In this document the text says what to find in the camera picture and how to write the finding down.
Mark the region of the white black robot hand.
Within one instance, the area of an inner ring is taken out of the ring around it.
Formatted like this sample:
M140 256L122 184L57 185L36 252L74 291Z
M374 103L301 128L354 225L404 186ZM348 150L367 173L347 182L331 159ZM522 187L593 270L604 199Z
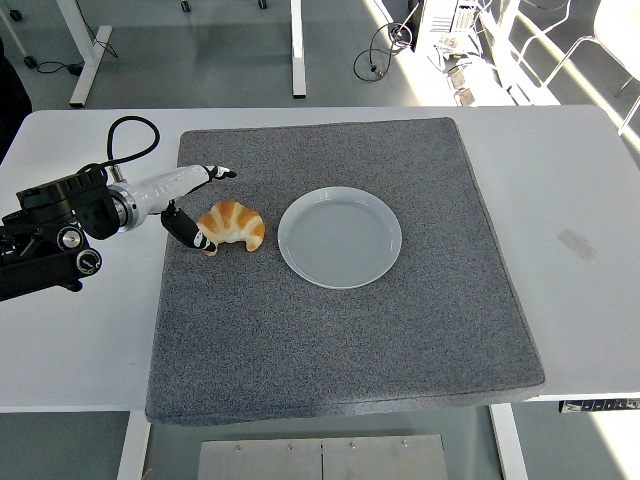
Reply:
M128 185L121 194L126 202L126 220L121 228L137 228L148 216L159 215L162 226L183 245L215 253L217 247L196 222L176 206L176 201L213 180L236 176L233 170L224 166L192 165Z

